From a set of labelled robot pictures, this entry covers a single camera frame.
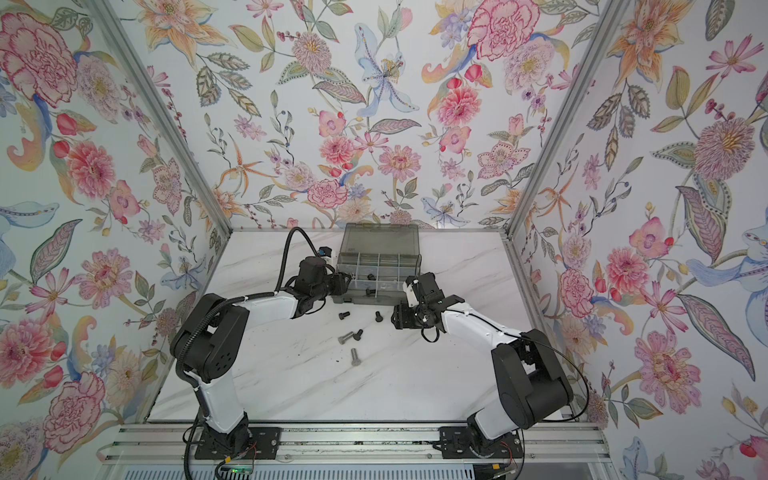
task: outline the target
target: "screw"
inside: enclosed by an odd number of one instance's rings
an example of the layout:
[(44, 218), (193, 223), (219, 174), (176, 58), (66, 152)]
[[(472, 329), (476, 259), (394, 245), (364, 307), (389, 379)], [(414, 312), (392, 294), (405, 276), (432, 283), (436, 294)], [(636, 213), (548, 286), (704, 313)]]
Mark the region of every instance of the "screw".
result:
[(358, 366), (360, 363), (360, 357), (357, 356), (357, 350), (352, 349), (352, 366)]
[(349, 339), (351, 339), (353, 336), (355, 336), (355, 333), (354, 333), (354, 332), (349, 332), (349, 333), (347, 333), (347, 334), (346, 334), (346, 335), (344, 335), (344, 336), (340, 336), (340, 337), (339, 337), (339, 343), (341, 343), (342, 345), (344, 345), (344, 343), (346, 343), (346, 341), (347, 341), (347, 340), (349, 340)]

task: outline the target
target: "metal corner post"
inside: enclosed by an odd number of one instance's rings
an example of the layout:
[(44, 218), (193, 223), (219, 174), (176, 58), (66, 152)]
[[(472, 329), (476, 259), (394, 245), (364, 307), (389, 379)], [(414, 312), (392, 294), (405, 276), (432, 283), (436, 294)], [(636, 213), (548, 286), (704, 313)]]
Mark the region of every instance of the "metal corner post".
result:
[(128, 79), (134, 84), (139, 95), (147, 102), (147, 107), (157, 122), (157, 129), (170, 143), (171, 149), (178, 158), (179, 163), (181, 163), (181, 168), (187, 175), (192, 188), (197, 190), (200, 195), (200, 202), (208, 212), (208, 216), (219, 227), (219, 230), (224, 232), (226, 238), (229, 239), (232, 233), (230, 221), (224, 216), (219, 203), (214, 197), (214, 193), (207, 186), (200, 169), (197, 168), (197, 162), (194, 160), (194, 155), (187, 146), (187, 142), (170, 119), (163, 100), (157, 93), (152, 79), (139, 59), (118, 16), (111, 5), (109, 5), (109, 0), (84, 0), (84, 4), (91, 12), (95, 23), (99, 26), (101, 33), (112, 48), (113, 55), (124, 66)]
[(528, 186), (523, 192), (523, 198), (518, 203), (512, 220), (508, 225), (506, 230), (508, 238), (512, 238), (517, 233), (518, 228), (524, 224), (525, 216), (533, 205), (536, 192), (554, 161), (554, 156), (565, 139), (568, 129), (571, 127), (579, 105), (587, 96), (587, 89), (592, 77), (604, 58), (608, 45), (614, 37), (621, 17), (624, 15), (624, 11), (629, 4), (630, 0), (607, 0), (604, 3), (605, 10), (598, 20), (594, 37), (584, 53), (581, 69), (571, 84), (571, 90), (568, 92), (568, 96), (565, 98), (565, 102), (563, 102), (563, 106), (554, 120), (552, 132), (547, 137)]

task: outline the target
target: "hex bolt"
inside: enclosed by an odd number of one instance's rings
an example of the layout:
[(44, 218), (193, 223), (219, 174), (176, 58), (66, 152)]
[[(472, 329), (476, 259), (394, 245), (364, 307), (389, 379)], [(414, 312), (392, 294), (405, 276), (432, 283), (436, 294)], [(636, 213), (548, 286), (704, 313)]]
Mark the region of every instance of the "hex bolt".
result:
[(352, 366), (358, 366), (360, 363), (360, 357), (357, 356), (357, 350), (352, 349)]
[(349, 340), (349, 339), (351, 339), (353, 336), (355, 336), (355, 333), (354, 333), (354, 332), (349, 332), (349, 333), (347, 333), (347, 334), (346, 334), (346, 335), (344, 335), (344, 336), (340, 336), (340, 337), (339, 337), (339, 343), (341, 343), (342, 345), (344, 345), (344, 344), (346, 343), (346, 341), (347, 341), (347, 340)]

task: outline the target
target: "bolt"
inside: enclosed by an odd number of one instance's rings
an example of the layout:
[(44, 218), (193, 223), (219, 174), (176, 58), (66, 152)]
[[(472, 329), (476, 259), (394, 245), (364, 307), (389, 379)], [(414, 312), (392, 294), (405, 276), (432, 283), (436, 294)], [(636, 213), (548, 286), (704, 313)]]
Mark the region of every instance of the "bolt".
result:
[(360, 363), (360, 357), (357, 356), (357, 350), (352, 349), (352, 366), (358, 366)]
[(344, 344), (346, 343), (346, 341), (347, 341), (347, 340), (349, 340), (349, 339), (351, 339), (353, 336), (355, 336), (355, 333), (354, 333), (354, 332), (349, 332), (349, 333), (347, 333), (347, 334), (346, 334), (346, 335), (344, 335), (344, 336), (340, 336), (340, 337), (339, 337), (339, 343), (341, 343), (342, 345), (344, 345)]

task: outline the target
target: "metal bolt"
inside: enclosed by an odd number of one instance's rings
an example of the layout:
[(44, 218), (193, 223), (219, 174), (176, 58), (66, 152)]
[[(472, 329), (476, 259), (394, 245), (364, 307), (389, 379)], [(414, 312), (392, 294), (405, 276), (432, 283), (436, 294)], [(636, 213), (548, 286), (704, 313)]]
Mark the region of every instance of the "metal bolt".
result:
[(340, 336), (340, 337), (339, 337), (339, 343), (341, 343), (342, 345), (344, 345), (344, 343), (346, 343), (346, 341), (347, 341), (347, 340), (349, 340), (349, 339), (351, 339), (353, 336), (355, 336), (355, 333), (354, 333), (354, 332), (349, 332), (349, 333), (347, 333), (347, 334), (346, 334), (346, 335), (344, 335), (344, 336)]
[(360, 363), (360, 357), (357, 356), (357, 350), (352, 349), (352, 366), (358, 366)]

